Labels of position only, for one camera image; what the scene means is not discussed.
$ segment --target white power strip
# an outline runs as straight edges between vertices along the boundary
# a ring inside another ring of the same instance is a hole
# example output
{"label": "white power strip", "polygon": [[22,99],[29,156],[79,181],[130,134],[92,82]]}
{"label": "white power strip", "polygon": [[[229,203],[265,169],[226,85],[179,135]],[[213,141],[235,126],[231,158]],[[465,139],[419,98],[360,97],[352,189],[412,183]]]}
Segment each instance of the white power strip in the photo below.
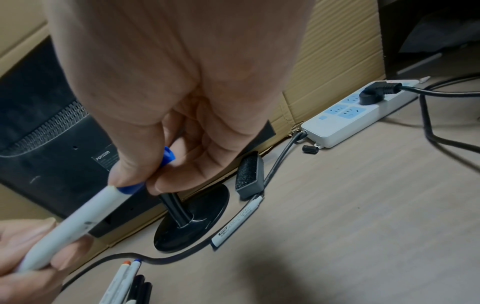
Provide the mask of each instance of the white power strip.
{"label": "white power strip", "polygon": [[[420,83],[418,80],[385,82],[401,82],[402,85],[411,87]],[[362,106],[359,104],[360,92],[372,83],[304,122],[301,128],[308,133],[308,138],[320,148],[331,148],[417,97],[415,93],[401,91],[385,95],[385,99],[377,104]]]}

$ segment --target power cord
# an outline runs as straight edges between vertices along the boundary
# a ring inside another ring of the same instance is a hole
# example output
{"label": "power cord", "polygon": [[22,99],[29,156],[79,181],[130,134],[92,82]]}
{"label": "power cord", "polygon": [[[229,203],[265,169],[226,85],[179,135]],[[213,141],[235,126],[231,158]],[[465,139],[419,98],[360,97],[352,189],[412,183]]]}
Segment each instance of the power cord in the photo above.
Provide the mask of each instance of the power cord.
{"label": "power cord", "polygon": [[375,82],[370,86],[366,87],[360,93],[360,104],[370,105],[378,103],[384,100],[385,95],[387,94],[396,94],[400,91],[409,91],[413,93],[418,93],[418,100],[420,103],[421,118],[423,120],[423,130],[425,137],[432,143],[443,144],[447,146],[452,146],[475,153],[480,153],[480,147],[468,143],[463,143],[459,141],[454,141],[446,138],[437,136],[433,132],[432,122],[430,120],[429,109],[427,106],[426,96],[435,96],[435,97],[480,97],[480,92],[439,92],[433,91],[435,89],[443,88],[453,84],[471,81],[480,78],[480,73],[468,74],[465,76],[455,77],[448,80],[443,80],[436,82],[427,86],[425,89],[414,88],[403,86],[401,83],[386,83],[386,82]]}
{"label": "power cord", "polygon": [[[263,184],[264,184],[265,188],[268,186],[268,184],[272,180],[273,176],[275,175],[275,173],[280,168],[280,165],[282,164],[283,160],[286,158],[287,153],[290,150],[290,148],[292,147],[292,145],[294,143],[296,143],[297,141],[300,141],[300,140],[304,139],[306,136],[307,136],[307,133],[305,131],[298,131],[298,132],[296,132],[292,135],[292,138],[290,139],[289,143],[285,146],[285,148],[281,152],[280,156],[276,160],[275,164],[273,165],[272,169],[270,170],[270,172],[266,176],[265,180],[263,181]],[[251,198],[249,200],[249,202],[254,200],[256,197],[257,196],[254,196],[253,198]],[[244,207],[236,215],[240,214],[244,210]],[[83,276],[84,274],[86,274],[90,270],[94,269],[95,267],[97,267],[97,266],[99,266],[99,265],[101,265],[105,262],[111,261],[111,260],[126,259],[126,258],[140,259],[140,260],[142,260],[142,262],[145,262],[145,263],[151,264],[151,265],[165,265],[165,264],[170,264],[170,263],[174,263],[174,262],[183,260],[184,258],[187,258],[187,257],[191,256],[192,254],[194,254],[194,253],[202,250],[203,248],[207,247],[210,244],[211,239],[218,232],[220,232],[220,230],[222,230],[223,228],[224,227],[220,228],[215,233],[210,235],[207,239],[201,241],[200,243],[191,247],[190,249],[187,249],[187,250],[185,250],[185,251],[183,251],[179,254],[169,256],[169,257],[150,257],[150,256],[142,255],[142,254],[139,254],[139,253],[135,253],[135,252],[117,253],[117,254],[112,254],[112,255],[103,257],[103,258],[99,259],[98,261],[93,262],[91,265],[86,267],[84,270],[80,271],[72,279],[70,279],[67,283],[65,283],[62,286],[61,292],[64,291],[65,289],[67,289],[67,287],[69,287],[73,282],[78,280],[81,276]]]}

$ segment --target monitor stand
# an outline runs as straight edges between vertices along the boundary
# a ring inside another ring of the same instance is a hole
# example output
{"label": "monitor stand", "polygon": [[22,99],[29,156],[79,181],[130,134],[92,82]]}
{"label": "monitor stand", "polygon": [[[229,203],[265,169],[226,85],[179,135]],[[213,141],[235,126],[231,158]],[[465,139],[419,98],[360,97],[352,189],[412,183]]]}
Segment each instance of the monitor stand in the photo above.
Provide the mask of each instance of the monitor stand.
{"label": "monitor stand", "polygon": [[176,193],[162,194],[160,199],[168,214],[160,222],[153,244],[158,251],[172,253],[192,245],[215,225],[229,203],[230,192],[220,184],[183,203]]}

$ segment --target wooden tabletop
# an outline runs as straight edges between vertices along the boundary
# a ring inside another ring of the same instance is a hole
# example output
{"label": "wooden tabletop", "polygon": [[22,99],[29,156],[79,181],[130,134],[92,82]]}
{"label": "wooden tabletop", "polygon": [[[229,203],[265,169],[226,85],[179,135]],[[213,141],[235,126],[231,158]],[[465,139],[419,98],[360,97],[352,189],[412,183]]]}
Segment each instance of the wooden tabletop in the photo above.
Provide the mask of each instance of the wooden tabletop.
{"label": "wooden tabletop", "polygon": [[[480,81],[445,90],[476,90]],[[428,99],[434,132],[480,145],[480,99]],[[265,158],[269,170],[280,153]],[[143,264],[152,304],[478,304],[480,155],[423,135],[418,101],[317,155],[295,146],[253,216],[216,252]],[[213,230],[242,207],[230,189]],[[161,257],[157,223],[107,250]],[[84,275],[56,304],[98,303],[121,260]]]}

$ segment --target label sticker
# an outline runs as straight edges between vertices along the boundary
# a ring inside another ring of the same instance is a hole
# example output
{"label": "label sticker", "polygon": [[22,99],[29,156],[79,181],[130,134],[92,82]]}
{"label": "label sticker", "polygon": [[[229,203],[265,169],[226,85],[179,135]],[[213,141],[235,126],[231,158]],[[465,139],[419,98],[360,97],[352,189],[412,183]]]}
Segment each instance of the label sticker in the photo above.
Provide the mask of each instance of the label sticker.
{"label": "label sticker", "polygon": [[93,156],[92,159],[110,172],[111,168],[118,162],[119,154],[117,148],[113,144],[110,144]]}

